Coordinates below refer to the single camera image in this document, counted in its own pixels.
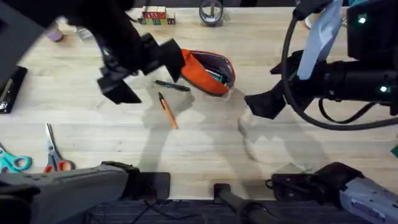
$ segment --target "pencil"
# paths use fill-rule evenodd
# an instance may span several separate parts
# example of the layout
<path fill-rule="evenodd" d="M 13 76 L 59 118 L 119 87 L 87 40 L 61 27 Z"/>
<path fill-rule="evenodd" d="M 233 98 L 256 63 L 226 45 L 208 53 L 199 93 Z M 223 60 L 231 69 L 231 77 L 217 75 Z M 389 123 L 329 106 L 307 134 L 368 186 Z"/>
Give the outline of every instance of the pencil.
<path fill-rule="evenodd" d="M 159 100 L 160 100 L 160 103 L 163 106 L 163 109 L 166 111 L 166 114 L 169 117 L 169 120 L 172 123 L 173 128 L 174 129 L 178 129 L 178 126 L 177 126 L 177 123 L 175 122 L 174 116 L 173 116 L 169 106 L 167 105 L 166 100 L 164 99 L 163 95 L 160 92 L 159 92 Z"/>

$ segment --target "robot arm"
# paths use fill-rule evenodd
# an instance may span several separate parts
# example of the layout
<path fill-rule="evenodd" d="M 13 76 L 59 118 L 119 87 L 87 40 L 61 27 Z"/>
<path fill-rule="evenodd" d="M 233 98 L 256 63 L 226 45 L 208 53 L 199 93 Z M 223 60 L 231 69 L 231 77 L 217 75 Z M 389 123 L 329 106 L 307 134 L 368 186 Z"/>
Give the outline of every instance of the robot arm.
<path fill-rule="evenodd" d="M 113 102 L 140 103 L 123 82 L 129 75 L 143 74 L 165 65 L 176 82 L 185 65 L 174 40 L 158 45 L 150 34 L 142 37 L 133 28 L 126 10 L 134 1 L 125 0 L 3 0 L 0 2 L 0 86 L 14 73 L 17 62 L 57 17 L 73 26 L 87 28 L 103 53 L 103 78 L 98 84 Z"/>

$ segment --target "wooden tabletop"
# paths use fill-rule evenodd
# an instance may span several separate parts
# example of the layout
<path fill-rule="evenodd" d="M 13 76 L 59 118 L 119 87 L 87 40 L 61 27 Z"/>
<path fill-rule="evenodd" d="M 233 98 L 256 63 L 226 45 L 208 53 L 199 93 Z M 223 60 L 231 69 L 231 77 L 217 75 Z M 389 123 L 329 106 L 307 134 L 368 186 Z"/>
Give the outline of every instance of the wooden tabletop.
<path fill-rule="evenodd" d="M 156 79 L 171 81 L 161 68 L 126 80 L 143 103 L 115 105 L 97 86 L 101 57 L 94 40 L 81 41 L 61 20 L 65 40 L 56 44 L 41 38 L 21 62 L 28 76 L 12 114 L 0 116 L 0 141 L 6 150 L 32 157 L 29 172 L 42 172 L 47 164 L 47 122 L 60 153 L 77 168 L 119 161 L 143 171 L 170 172 L 170 198 L 211 198 L 218 182 L 232 184 L 233 192 L 246 198 L 272 198 L 264 180 L 273 173 L 315 172 L 334 161 L 398 193 L 398 159 L 390 153 L 398 144 L 396 127 L 328 131 L 304 122 L 289 106 L 275 120 L 255 117 L 246 106 L 245 95 L 270 90 L 280 79 L 269 70 L 280 60 L 292 8 L 227 9 L 228 21 L 217 28 L 202 27 L 198 9 L 169 10 L 177 13 L 177 25 L 135 27 L 159 42 L 173 37 L 183 48 L 228 57 L 236 71 L 228 96 L 215 98 L 192 86 L 191 93 L 155 86 Z M 137 17 L 140 12 L 130 14 Z M 298 26 L 292 49 L 304 48 L 307 35 L 308 30 Z M 347 59 L 345 28 L 329 59 Z M 178 83 L 189 86 L 183 80 Z M 171 128 L 158 91 L 180 129 Z M 362 105 L 328 102 L 326 109 L 343 119 Z M 322 119 L 316 102 L 307 113 Z M 388 117 L 388 109 L 378 107 L 361 122 Z"/>

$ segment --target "black cable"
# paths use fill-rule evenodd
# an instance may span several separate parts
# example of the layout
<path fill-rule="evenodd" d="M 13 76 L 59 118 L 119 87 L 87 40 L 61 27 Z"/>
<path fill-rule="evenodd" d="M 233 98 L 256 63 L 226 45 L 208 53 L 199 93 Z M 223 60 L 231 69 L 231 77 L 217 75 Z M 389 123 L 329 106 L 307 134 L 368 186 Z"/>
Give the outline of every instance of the black cable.
<path fill-rule="evenodd" d="M 285 91 L 285 98 L 288 104 L 293 108 L 293 110 L 306 122 L 313 124 L 315 126 L 335 130 L 335 131 L 359 131 L 359 130 L 366 130 L 372 128 L 381 128 L 385 126 L 395 125 L 398 124 L 398 118 L 391 118 L 391 119 L 384 119 L 381 121 L 374 121 L 366 124 L 350 124 L 350 125 L 341 125 L 341 124 L 327 124 L 318 120 L 315 120 L 308 116 L 304 110 L 297 104 L 296 100 L 293 97 L 292 90 L 290 89 L 289 84 L 289 68 L 287 65 L 287 57 L 289 56 L 289 46 L 290 41 L 293 36 L 294 28 L 297 24 L 297 19 L 293 17 L 289 24 L 289 28 L 287 29 L 284 47 L 282 50 L 282 83 L 284 86 Z"/>
<path fill-rule="evenodd" d="M 155 206 L 156 203 L 157 203 L 157 202 L 154 202 L 152 205 L 149 205 L 148 202 L 145 201 L 145 204 L 147 205 L 147 207 L 146 207 L 142 212 L 140 212 L 140 213 L 136 216 L 136 218 L 135 218 L 130 224 L 134 224 L 134 223 L 138 222 L 138 220 L 139 220 L 143 215 L 145 215 L 145 213 L 148 212 L 153 206 Z"/>
<path fill-rule="evenodd" d="M 149 203 L 146 200 L 144 201 L 144 203 L 148 207 L 150 206 Z M 175 221 L 182 221 L 182 220 L 186 220 L 188 218 L 194 218 L 194 217 L 198 217 L 199 216 L 199 214 L 190 214 L 190 215 L 184 215 L 184 216 L 181 216 L 181 217 L 175 217 L 175 216 L 169 215 L 167 213 L 164 213 L 164 212 L 160 211 L 159 209 L 157 209 L 157 208 L 155 208 L 153 206 L 151 208 L 149 208 L 149 209 L 152 209 L 154 212 L 158 213 L 159 215 L 162 215 L 162 216 L 164 216 L 164 217 L 166 217 L 168 219 L 175 220 Z"/>
<path fill-rule="evenodd" d="M 322 116 L 327 120 L 338 124 L 348 124 L 353 121 L 356 121 L 358 118 L 362 117 L 366 112 L 368 112 L 374 105 L 376 105 L 376 103 L 368 103 L 365 106 L 363 106 L 358 112 L 352 115 L 352 117 L 343 121 L 336 121 L 333 118 L 331 118 L 325 111 L 325 108 L 323 107 L 323 100 L 324 100 L 323 98 L 320 98 L 318 101 L 319 111 L 321 112 Z"/>
<path fill-rule="evenodd" d="M 271 189 L 271 190 L 274 189 L 274 188 L 272 187 L 272 180 L 271 180 L 271 179 L 266 180 L 266 187 L 267 187 L 268 189 Z"/>

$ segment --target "wooden block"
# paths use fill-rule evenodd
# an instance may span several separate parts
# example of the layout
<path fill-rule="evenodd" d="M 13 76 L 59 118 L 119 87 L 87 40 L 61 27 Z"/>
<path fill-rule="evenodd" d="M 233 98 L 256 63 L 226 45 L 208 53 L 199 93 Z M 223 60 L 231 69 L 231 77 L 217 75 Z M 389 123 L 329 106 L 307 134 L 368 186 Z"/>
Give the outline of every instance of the wooden block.
<path fill-rule="evenodd" d="M 144 6 L 144 11 L 142 16 L 146 19 L 156 19 L 157 18 L 157 6 Z"/>
<path fill-rule="evenodd" d="M 154 25 L 162 25 L 160 23 L 160 19 L 152 19 L 152 22 L 154 23 Z"/>
<path fill-rule="evenodd" d="M 146 21 L 145 18 L 143 18 L 143 17 L 138 18 L 138 22 L 139 22 L 141 25 L 146 25 L 146 24 L 147 24 L 147 21 Z"/>
<path fill-rule="evenodd" d="M 166 7 L 164 7 L 164 6 L 159 6 L 159 7 L 157 8 L 157 17 L 158 17 L 159 19 L 166 19 L 166 17 L 167 17 Z"/>
<path fill-rule="evenodd" d="M 167 19 L 160 19 L 160 24 L 161 25 L 167 25 L 169 23 L 167 22 Z"/>
<path fill-rule="evenodd" d="M 152 19 L 145 19 L 147 25 L 154 25 L 154 22 L 152 21 Z"/>
<path fill-rule="evenodd" d="M 175 25 L 175 14 L 174 15 L 167 15 L 167 23 L 168 25 Z"/>

